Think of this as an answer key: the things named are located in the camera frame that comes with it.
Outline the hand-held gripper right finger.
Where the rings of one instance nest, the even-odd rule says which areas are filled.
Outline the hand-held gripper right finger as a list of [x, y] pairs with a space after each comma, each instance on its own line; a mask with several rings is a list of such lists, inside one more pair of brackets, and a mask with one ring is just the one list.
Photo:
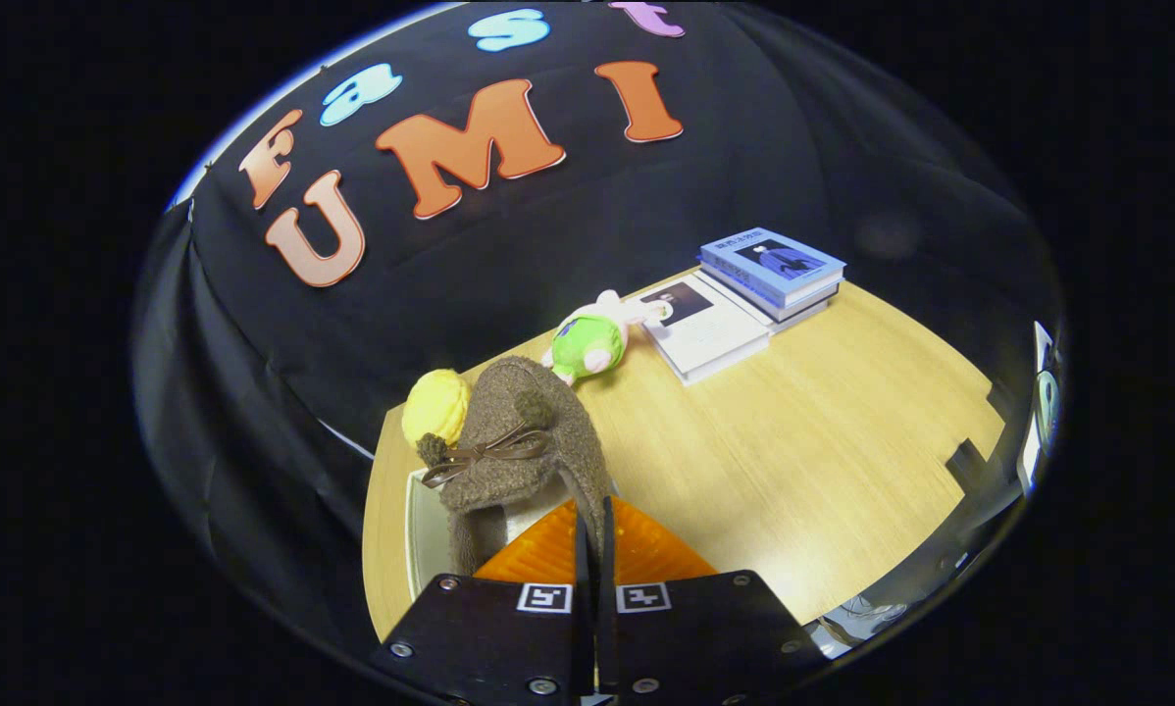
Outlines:
[[615, 705], [776, 705], [830, 666], [753, 571], [622, 581], [619, 502], [604, 502], [596, 688]]

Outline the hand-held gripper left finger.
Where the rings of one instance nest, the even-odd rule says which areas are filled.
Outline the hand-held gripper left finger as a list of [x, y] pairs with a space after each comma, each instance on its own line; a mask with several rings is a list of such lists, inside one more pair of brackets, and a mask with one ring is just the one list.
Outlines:
[[566, 500], [525, 531], [569, 559], [560, 580], [439, 573], [371, 653], [439, 705], [580, 705], [595, 693], [588, 527]]

